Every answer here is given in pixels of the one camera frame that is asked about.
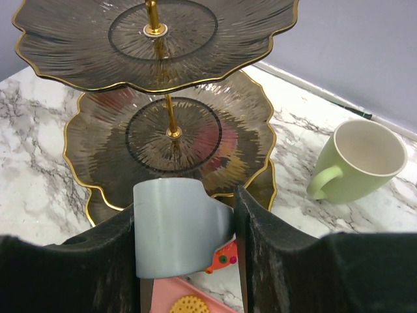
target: mug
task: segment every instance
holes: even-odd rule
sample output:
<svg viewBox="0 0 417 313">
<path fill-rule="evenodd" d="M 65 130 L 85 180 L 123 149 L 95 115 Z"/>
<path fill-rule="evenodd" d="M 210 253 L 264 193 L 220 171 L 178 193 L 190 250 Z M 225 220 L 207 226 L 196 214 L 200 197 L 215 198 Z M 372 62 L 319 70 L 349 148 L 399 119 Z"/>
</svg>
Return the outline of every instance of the mug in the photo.
<svg viewBox="0 0 417 313">
<path fill-rule="evenodd" d="M 307 193 L 342 204 L 372 193 L 397 175 L 407 151 L 388 128 L 366 119 L 340 124 L 317 160 Z"/>
<path fill-rule="evenodd" d="M 161 178 L 133 189 L 136 276 L 168 278 L 204 271 L 235 234 L 233 209 L 197 179 Z"/>
</svg>

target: pink tray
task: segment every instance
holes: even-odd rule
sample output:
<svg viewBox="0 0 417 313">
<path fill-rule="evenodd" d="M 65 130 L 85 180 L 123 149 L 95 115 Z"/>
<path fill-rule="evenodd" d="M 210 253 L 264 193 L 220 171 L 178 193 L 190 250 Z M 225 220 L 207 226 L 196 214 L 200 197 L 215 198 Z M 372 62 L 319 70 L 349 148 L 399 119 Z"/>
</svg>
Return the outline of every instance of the pink tray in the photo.
<svg viewBox="0 0 417 313">
<path fill-rule="evenodd" d="M 193 285 L 179 278 L 156 279 L 150 313 L 169 313 L 175 302 L 185 295 L 196 295 L 206 302 L 210 313 L 236 313 Z"/>
</svg>

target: gold rim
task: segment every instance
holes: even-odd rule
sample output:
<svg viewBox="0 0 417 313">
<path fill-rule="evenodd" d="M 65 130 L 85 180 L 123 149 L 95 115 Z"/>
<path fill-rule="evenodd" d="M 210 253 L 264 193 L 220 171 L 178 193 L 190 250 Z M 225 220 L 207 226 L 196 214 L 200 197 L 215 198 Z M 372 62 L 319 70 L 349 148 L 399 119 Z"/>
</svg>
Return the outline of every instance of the gold rim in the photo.
<svg viewBox="0 0 417 313">
<path fill-rule="evenodd" d="M 268 151 L 268 153 L 266 154 L 266 156 L 265 156 L 265 161 L 264 161 L 264 165 L 263 165 L 263 167 L 261 168 L 261 169 L 259 169 L 259 170 L 257 170 L 256 171 L 256 173 L 254 173 L 247 181 L 246 181 L 246 183 L 245 183 L 245 185 L 244 185 L 244 188 L 246 188 L 246 187 L 248 187 L 249 186 L 249 184 L 259 175 L 259 174 L 261 174 L 264 170 L 266 170 L 267 168 L 268 168 L 268 162 L 269 162 L 269 158 L 270 158 L 270 156 L 271 156 L 271 153 L 272 153 L 272 150 L 275 148 L 275 144 L 276 144 L 276 133 L 275 133 L 275 130 L 271 127 L 271 125 L 270 125 L 270 123 L 269 123 L 269 121 L 272 119 L 272 116 L 274 116 L 274 107 L 273 107 L 273 105 L 272 105 L 272 103 L 271 103 L 271 101 L 269 100 L 269 98 L 266 96 L 266 94 L 265 94 L 265 91 L 264 91 L 264 89 L 263 89 L 263 87 L 262 87 L 262 85 L 260 84 L 260 83 L 257 83 L 257 82 L 255 82 L 249 75 L 247 75 L 245 72 L 243 72 L 243 71 L 241 71 L 241 73 L 243 73 L 247 78 L 249 78 L 249 80 L 252 82 L 252 83 L 254 83 L 255 85 L 257 85 L 260 89 L 261 89 L 261 92 L 262 92 L 262 95 L 264 96 L 264 98 L 265 98 L 265 100 L 268 102 L 268 104 L 269 104 L 269 106 L 270 106 L 270 109 L 271 109 L 271 113 L 270 113 L 270 115 L 269 115 L 269 117 L 268 117 L 268 119 L 266 119 L 266 124 L 268 125 L 268 128 L 270 129 L 270 131 L 271 131 L 271 133 L 272 133 L 272 144 L 271 144 L 271 147 L 270 147 L 270 149 L 269 149 L 269 151 Z M 81 102 L 81 99 L 84 97 L 86 95 L 86 93 L 83 93 L 81 96 L 79 96 L 79 98 L 77 99 L 77 113 L 73 116 L 73 117 L 71 117 L 70 118 L 70 120 L 65 124 L 65 127 L 64 127 L 64 151 L 63 151 L 63 158 L 66 160 L 66 163 L 68 163 L 68 166 L 70 167 L 70 169 L 71 169 L 71 172 L 72 172 L 72 175 L 73 175 L 73 177 L 74 177 L 74 179 L 76 180 L 76 182 L 77 182 L 77 184 L 79 184 L 80 186 L 82 186 L 82 187 L 85 187 L 85 188 L 95 188 L 95 189 L 98 189 L 100 192 L 101 192 L 101 194 L 102 194 L 102 197 L 103 197 L 103 200 L 104 200 L 104 202 L 106 203 L 106 205 L 108 206 L 108 207 L 110 207 L 110 208 L 112 208 L 112 209 L 114 209 L 114 210 L 118 210 L 118 211 L 122 211 L 122 210 L 124 210 L 125 208 L 124 207 L 117 207 L 116 205 L 112 205 L 110 202 L 108 202 L 108 200 L 107 200 L 107 198 L 106 198 L 106 195 L 104 194 L 104 190 L 103 190 L 103 188 L 101 188 L 100 186 L 97 186 L 97 185 L 89 185 L 89 184 L 86 184 L 86 183 L 83 183 L 79 178 L 78 178 L 78 176 L 77 176 L 77 173 L 76 173 L 76 171 L 75 171 L 75 169 L 74 169 L 74 167 L 73 167 L 73 165 L 72 165 L 72 163 L 71 163 L 71 160 L 67 157 L 67 155 L 66 155 L 66 150 L 67 150 L 67 148 L 68 148 L 68 137 L 67 137 L 67 128 L 68 128 L 68 125 L 71 123 L 71 121 L 77 116 L 77 115 L 79 115 L 80 113 L 81 113 L 81 108 L 80 108 L 80 106 L 79 106 L 79 104 L 80 104 L 80 102 Z M 233 196 L 233 193 L 228 193 L 228 194 L 214 194 L 214 195 L 212 195 L 212 197 L 213 198 L 216 198 L 216 197 L 231 197 L 231 196 Z"/>
<path fill-rule="evenodd" d="M 268 207 L 266 209 L 271 212 L 271 210 L 272 210 L 272 204 L 274 203 L 276 194 L 278 193 L 278 188 L 277 188 L 277 185 L 276 185 L 276 178 L 275 178 L 276 177 L 275 176 L 275 164 L 270 159 L 268 161 L 270 162 L 270 165 L 271 165 L 271 168 L 272 168 L 272 188 L 274 189 L 274 191 L 273 191 L 273 193 L 271 195 L 271 198 L 269 199 L 269 204 L 268 204 Z M 91 226 L 92 227 L 95 227 L 97 224 L 94 222 L 93 218 L 91 218 L 91 215 L 90 215 L 90 212 L 89 212 L 89 205 L 90 205 L 91 197 L 93 196 L 93 189 L 92 188 L 88 188 L 88 191 L 90 193 L 90 196 L 87 199 L 87 203 L 85 204 L 84 210 L 85 210 L 85 215 L 87 215 L 87 219 L 89 220 Z"/>
<path fill-rule="evenodd" d="M 271 35 L 269 35 L 268 50 L 264 54 L 260 55 L 259 57 L 255 57 L 252 60 L 249 60 L 249 61 L 247 61 L 245 63 L 242 63 L 242 64 L 238 65 L 235 68 L 232 68 L 231 70 L 229 70 L 228 72 L 226 72 L 224 75 L 222 75 L 220 77 L 207 78 L 207 79 L 204 79 L 204 80 L 196 80 L 194 82 L 185 83 L 183 85 L 179 85 L 177 87 L 173 87 L 173 88 L 169 88 L 169 89 L 159 89 L 159 90 L 156 90 L 156 91 L 155 90 L 148 90 L 148 89 L 141 88 L 141 87 L 139 87 L 139 86 L 137 86 L 137 85 L 135 85 L 133 83 L 129 83 L 129 82 L 119 82 L 119 83 L 114 83 L 114 84 L 109 85 L 109 86 L 106 86 L 106 87 L 101 87 L 101 88 L 96 88 L 96 89 L 86 89 L 86 88 L 82 88 L 80 86 L 74 85 L 73 83 L 70 83 L 70 82 L 68 82 L 68 81 L 66 81 L 66 80 L 64 80 L 62 78 L 58 78 L 58 77 L 55 77 L 55 76 L 50 76 L 50 75 L 42 74 L 40 72 L 39 68 L 34 63 L 32 63 L 30 60 L 28 60 L 28 58 L 24 57 L 22 55 L 21 51 L 19 50 L 20 42 L 22 41 L 23 37 L 26 35 L 26 30 L 23 29 L 23 28 L 21 28 L 16 23 L 16 16 L 19 14 L 20 10 L 26 4 L 26 0 L 23 0 L 22 1 L 22 3 L 20 4 L 20 7 L 14 13 L 13 19 L 12 19 L 13 25 L 22 32 L 22 34 L 19 36 L 19 39 L 18 39 L 17 43 L 15 44 L 14 49 L 15 49 L 16 53 L 19 55 L 19 57 L 21 57 L 26 63 L 29 64 L 29 66 L 34 70 L 35 74 L 38 77 L 40 77 L 40 78 L 48 78 L 50 80 L 55 80 L 57 82 L 61 82 L 61 83 L 65 84 L 65 85 L 71 86 L 74 89 L 83 90 L 83 91 L 86 91 L 86 92 L 93 92 L 93 91 L 104 91 L 104 90 L 108 90 L 108 89 L 113 89 L 113 88 L 120 87 L 120 86 L 123 85 L 123 86 L 131 87 L 131 88 L 133 88 L 133 89 L 135 89 L 137 91 L 141 91 L 141 92 L 144 92 L 144 93 L 151 93 L 151 94 L 172 93 L 172 92 L 177 91 L 179 89 L 183 89 L 183 88 L 186 88 L 186 87 L 192 87 L 193 85 L 200 85 L 202 83 L 218 82 L 218 81 L 224 80 L 226 77 L 228 77 L 228 75 L 232 74 L 233 72 L 236 72 L 237 70 L 240 70 L 240 69 L 242 69 L 242 68 L 244 68 L 244 67 L 246 67 L 248 65 L 251 65 L 251 64 L 253 64 L 255 62 L 258 62 L 261 59 L 263 59 L 264 57 L 266 57 L 272 51 L 272 48 L 273 48 L 273 45 L 274 45 L 274 39 L 273 39 L 274 35 L 276 35 L 277 33 L 280 33 L 282 31 L 286 31 L 286 30 L 294 27 L 295 23 L 297 22 L 297 19 L 298 19 L 298 2 L 299 2 L 299 0 L 295 0 L 294 1 L 294 5 L 293 5 L 293 20 L 292 20 L 291 24 L 288 25 L 287 27 L 284 27 L 284 28 L 281 28 L 281 29 L 278 29 L 278 30 L 274 31 L 273 33 L 271 33 Z"/>
</svg>

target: gray wall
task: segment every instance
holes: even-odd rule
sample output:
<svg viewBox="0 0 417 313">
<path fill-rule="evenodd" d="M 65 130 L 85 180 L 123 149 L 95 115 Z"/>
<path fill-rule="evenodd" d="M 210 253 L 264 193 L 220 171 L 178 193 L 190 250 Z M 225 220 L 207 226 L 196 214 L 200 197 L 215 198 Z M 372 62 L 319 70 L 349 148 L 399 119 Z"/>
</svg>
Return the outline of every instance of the gray wall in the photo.
<svg viewBox="0 0 417 313">
<path fill-rule="evenodd" d="M 0 80 L 26 64 L 0 0 Z M 297 25 L 266 62 L 417 132 L 417 0 L 300 0 Z"/>
<path fill-rule="evenodd" d="M 27 66 L 14 52 L 21 32 L 12 25 L 14 12 L 21 0 L 0 0 L 0 81 Z"/>
</svg>

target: marble surface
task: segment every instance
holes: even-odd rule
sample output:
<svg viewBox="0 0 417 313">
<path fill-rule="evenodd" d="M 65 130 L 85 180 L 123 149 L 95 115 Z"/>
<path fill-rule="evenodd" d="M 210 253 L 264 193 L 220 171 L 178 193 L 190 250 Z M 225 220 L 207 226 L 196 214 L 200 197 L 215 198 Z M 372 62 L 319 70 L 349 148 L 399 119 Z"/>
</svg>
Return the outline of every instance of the marble surface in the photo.
<svg viewBox="0 0 417 313">
<path fill-rule="evenodd" d="M 314 201 L 306 185 L 320 150 L 340 123 L 358 117 L 255 67 L 245 71 L 263 85 L 275 109 L 275 215 L 316 237 L 332 231 L 417 231 L 415 142 L 402 138 L 407 167 L 378 191 L 348 205 Z M 0 233 L 46 245 L 90 227 L 84 213 L 88 192 L 61 156 L 63 128 L 79 95 L 37 78 L 30 68 L 0 83 Z M 243 312 L 237 265 L 188 279 Z"/>
</svg>

